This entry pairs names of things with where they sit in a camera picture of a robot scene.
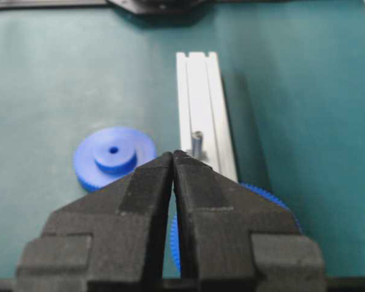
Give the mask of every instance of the green table surface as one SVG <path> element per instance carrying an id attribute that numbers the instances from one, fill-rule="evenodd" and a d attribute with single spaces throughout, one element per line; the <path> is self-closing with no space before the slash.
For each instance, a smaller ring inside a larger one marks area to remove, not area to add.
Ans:
<path id="1" fill-rule="evenodd" d="M 175 53 L 219 54 L 240 181 L 273 191 L 331 276 L 365 276 L 365 6 L 359 0 L 0 12 L 0 277 L 49 212 L 85 194 L 93 131 L 179 147 Z M 172 200 L 170 217 L 175 213 Z M 167 243 L 165 277 L 176 277 Z"/>

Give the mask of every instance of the blue gear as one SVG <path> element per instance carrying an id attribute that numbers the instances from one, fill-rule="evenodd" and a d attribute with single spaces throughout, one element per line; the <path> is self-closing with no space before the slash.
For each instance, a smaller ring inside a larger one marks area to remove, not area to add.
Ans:
<path id="1" fill-rule="evenodd" d="M 94 192 L 155 157 L 155 144 L 146 134 L 112 127 L 85 138 L 74 153 L 73 166 L 84 189 Z"/>
<path id="2" fill-rule="evenodd" d="M 290 208 L 287 207 L 287 205 L 284 204 L 283 201 L 278 199 L 276 196 L 272 195 L 271 193 L 267 192 L 266 190 L 263 190 L 259 187 L 253 186 L 252 184 L 245 184 L 241 182 L 241 185 L 248 190 L 252 191 L 253 193 L 256 193 L 263 198 L 279 205 L 280 207 L 283 207 L 284 209 L 290 211 Z M 296 223 L 300 228 L 300 224 L 295 217 Z M 170 243 L 170 252 L 172 253 L 172 259 L 177 267 L 177 270 L 180 272 L 180 250 L 179 250 L 179 241 L 178 241 L 178 222 L 177 222 L 177 214 L 173 217 L 172 225 L 170 227 L 170 233 L 169 233 L 169 243 Z"/>

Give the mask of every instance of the center hole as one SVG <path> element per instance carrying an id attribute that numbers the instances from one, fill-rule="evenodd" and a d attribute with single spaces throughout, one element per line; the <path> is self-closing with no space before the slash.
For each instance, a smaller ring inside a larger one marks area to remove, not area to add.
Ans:
<path id="1" fill-rule="evenodd" d="M 116 152 L 118 152 L 119 151 L 119 149 L 117 148 L 117 147 L 111 147 L 110 149 L 109 149 L 109 152 L 111 153 L 111 154 L 115 154 Z"/>

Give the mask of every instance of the metal bolt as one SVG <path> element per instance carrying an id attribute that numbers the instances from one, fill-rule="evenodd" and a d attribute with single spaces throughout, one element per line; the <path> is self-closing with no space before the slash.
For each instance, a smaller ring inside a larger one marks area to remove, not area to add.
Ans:
<path id="1" fill-rule="evenodd" d="M 192 133 L 192 156 L 195 159 L 201 159 L 203 156 L 203 132 L 201 131 Z"/>

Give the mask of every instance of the black metal bracket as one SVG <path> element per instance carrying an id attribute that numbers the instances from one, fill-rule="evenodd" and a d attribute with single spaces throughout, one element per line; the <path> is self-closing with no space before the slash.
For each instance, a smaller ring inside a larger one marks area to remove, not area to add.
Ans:
<path id="1" fill-rule="evenodd" d="M 0 10 L 46 7 L 97 7 L 110 4 L 138 15 L 177 14 L 207 0 L 0 0 Z"/>

